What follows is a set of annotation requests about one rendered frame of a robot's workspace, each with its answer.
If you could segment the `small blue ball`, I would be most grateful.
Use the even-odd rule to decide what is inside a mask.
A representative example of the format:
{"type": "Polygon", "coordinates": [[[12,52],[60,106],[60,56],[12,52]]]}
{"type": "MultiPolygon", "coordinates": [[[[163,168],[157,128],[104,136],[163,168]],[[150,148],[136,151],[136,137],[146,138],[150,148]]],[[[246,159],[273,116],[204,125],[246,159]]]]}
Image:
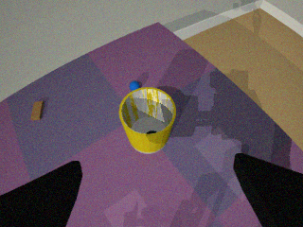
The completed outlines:
{"type": "Polygon", "coordinates": [[[140,84],[139,82],[137,82],[137,80],[132,80],[132,82],[130,82],[129,84],[130,90],[137,90],[137,88],[140,88],[140,84]]]}

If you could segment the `yellow cup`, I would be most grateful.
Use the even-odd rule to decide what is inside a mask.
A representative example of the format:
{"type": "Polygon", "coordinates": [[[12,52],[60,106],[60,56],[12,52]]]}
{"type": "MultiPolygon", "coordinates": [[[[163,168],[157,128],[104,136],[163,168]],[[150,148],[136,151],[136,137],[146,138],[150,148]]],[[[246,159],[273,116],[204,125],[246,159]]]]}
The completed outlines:
{"type": "Polygon", "coordinates": [[[154,87],[131,91],[118,109],[130,145],[141,154],[154,154],[166,146],[176,114],[170,95],[154,87]]]}

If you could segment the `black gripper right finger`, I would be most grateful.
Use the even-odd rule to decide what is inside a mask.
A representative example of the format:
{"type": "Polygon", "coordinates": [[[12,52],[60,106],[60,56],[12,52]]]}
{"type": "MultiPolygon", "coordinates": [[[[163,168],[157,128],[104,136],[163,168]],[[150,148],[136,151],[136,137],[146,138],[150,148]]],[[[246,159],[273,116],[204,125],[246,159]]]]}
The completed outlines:
{"type": "Polygon", "coordinates": [[[234,170],[262,227],[303,227],[303,174],[247,154],[234,170]]]}

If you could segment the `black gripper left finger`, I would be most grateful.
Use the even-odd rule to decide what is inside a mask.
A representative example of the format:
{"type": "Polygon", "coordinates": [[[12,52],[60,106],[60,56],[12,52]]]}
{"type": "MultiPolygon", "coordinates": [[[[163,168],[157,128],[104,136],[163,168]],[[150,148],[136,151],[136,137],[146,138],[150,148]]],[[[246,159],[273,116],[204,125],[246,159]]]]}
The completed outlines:
{"type": "Polygon", "coordinates": [[[0,196],[0,227],[65,227],[79,196],[80,162],[69,162],[0,196]]]}

